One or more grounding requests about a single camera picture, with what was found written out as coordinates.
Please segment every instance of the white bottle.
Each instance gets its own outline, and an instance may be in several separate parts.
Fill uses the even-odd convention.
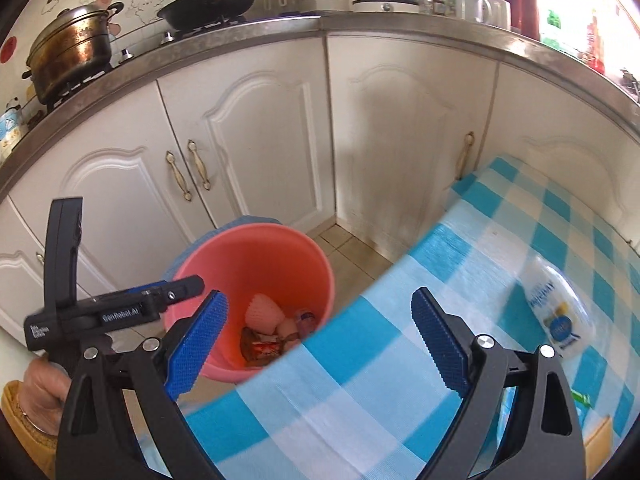
[[[537,254],[520,275],[527,303],[546,336],[565,359],[580,355],[593,341],[587,309],[556,266]]]

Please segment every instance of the white mug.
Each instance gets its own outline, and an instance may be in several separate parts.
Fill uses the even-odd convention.
[[[488,0],[491,5],[489,25],[511,30],[511,4],[506,0]]]
[[[445,0],[446,16],[468,22],[489,23],[492,18],[488,0]]]

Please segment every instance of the stainless steel countertop edge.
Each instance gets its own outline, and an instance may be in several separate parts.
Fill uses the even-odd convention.
[[[587,102],[636,142],[640,106],[578,60],[500,28],[440,16],[329,12],[243,23],[169,43],[128,61],[91,83],[45,117],[0,166],[0,200],[53,144],[127,93],[183,66],[260,44],[318,36],[383,36],[465,50],[514,66]]]

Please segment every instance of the human hand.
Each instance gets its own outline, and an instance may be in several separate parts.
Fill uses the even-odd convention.
[[[57,435],[71,379],[46,356],[31,361],[18,390],[18,404],[39,430]]]

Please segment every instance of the black wok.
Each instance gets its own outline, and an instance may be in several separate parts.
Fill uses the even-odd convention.
[[[209,23],[240,16],[254,0],[175,0],[158,11],[176,30],[193,30]]]

